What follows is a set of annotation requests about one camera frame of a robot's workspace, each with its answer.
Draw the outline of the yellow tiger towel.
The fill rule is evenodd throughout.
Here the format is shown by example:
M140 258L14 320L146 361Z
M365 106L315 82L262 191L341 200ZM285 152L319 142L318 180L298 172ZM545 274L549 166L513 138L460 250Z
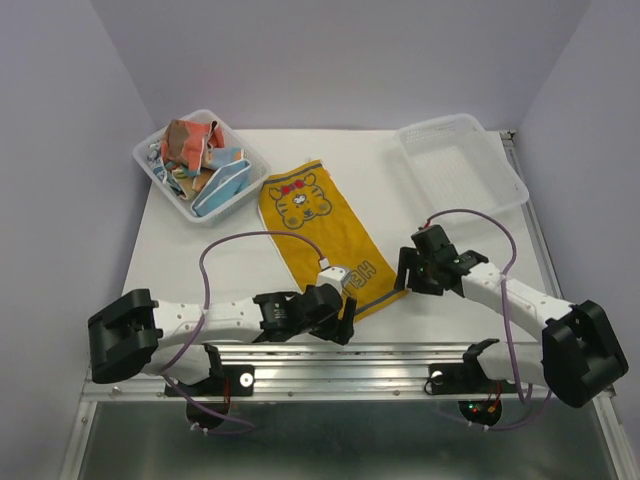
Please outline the yellow tiger towel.
M301 235L317 245L332 266L351 270L343 294L356 299L357 321L406 295L395 288L396 271L321 161L268 177L258 205L267 230Z

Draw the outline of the light blue polka dot towel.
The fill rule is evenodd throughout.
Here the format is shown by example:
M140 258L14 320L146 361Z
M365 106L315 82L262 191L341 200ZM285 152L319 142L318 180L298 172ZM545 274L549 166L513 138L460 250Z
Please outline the light blue polka dot towel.
M209 215L249 185L251 164L243 149L225 147L212 153L212 161L207 166L212 176L191 204L191 210L197 217Z

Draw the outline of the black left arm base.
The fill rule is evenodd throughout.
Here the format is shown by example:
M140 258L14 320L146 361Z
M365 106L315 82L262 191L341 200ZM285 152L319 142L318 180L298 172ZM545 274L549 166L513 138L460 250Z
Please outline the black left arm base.
M223 365L222 370L194 385L186 385L171 378L180 390L191 397L250 397L255 384L255 368L250 364Z

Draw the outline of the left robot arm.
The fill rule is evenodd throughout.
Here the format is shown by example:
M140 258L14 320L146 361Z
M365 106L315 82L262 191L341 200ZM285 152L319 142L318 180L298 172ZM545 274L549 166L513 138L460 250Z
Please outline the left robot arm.
M222 384L215 346L283 343L301 334L345 345L356 305L330 284L209 307L158 301L136 289L89 319L91 378L116 384L141 373L166 375L210 394Z

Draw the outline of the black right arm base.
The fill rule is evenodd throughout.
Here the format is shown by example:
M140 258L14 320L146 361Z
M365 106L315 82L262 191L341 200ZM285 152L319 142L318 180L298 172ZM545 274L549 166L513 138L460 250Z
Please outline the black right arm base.
M516 387L506 380L490 380L481 370L463 363L435 363L423 386L427 395L515 394Z

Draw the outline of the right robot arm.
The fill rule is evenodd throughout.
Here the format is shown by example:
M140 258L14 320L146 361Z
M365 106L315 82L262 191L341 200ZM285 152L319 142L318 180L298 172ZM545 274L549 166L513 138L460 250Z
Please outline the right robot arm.
M437 296L451 291L502 315L533 339L523 345L498 339L470 345L461 362L436 366L432 394L484 393L495 382L527 384L580 408L628 373L626 356L597 303L570 303L509 279L486 256L458 252L439 225L419 230L412 241L399 251L396 288Z

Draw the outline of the white basket with towels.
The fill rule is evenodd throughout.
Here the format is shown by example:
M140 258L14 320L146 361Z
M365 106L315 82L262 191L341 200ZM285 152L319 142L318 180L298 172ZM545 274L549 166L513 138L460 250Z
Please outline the white basket with towels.
M191 223L211 226L254 198L270 174L261 154L209 110L152 134L133 158Z

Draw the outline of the small patterned towels in basket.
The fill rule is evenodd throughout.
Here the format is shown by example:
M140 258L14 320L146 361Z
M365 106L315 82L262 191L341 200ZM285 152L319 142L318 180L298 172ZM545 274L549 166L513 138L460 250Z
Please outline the small patterned towels in basket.
M189 176L182 164L173 161L164 162L161 145L153 142L147 150L146 161L152 173L178 198L192 201L197 196L195 177Z

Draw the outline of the white empty plastic basket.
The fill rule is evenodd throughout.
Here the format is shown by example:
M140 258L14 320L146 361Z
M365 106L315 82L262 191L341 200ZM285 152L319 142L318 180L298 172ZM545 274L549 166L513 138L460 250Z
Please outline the white empty plastic basket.
M529 200L504 150L472 115L414 123L395 138L429 214L464 208L495 216Z

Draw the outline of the orange crumpled towel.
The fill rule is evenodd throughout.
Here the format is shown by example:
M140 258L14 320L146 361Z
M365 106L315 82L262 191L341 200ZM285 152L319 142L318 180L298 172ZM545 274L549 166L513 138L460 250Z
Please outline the orange crumpled towel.
M217 121L174 119L166 127L160 145L164 162L182 164L189 176L197 176L212 161L212 150L225 147L225 140Z

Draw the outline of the aluminium mounting rail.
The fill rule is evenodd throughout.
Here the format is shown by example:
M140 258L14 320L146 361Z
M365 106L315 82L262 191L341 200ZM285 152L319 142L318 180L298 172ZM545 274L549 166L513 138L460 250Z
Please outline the aluminium mounting rail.
M250 397L237 402L432 400L431 367L459 363L465 343L222 344L224 365L254 367Z

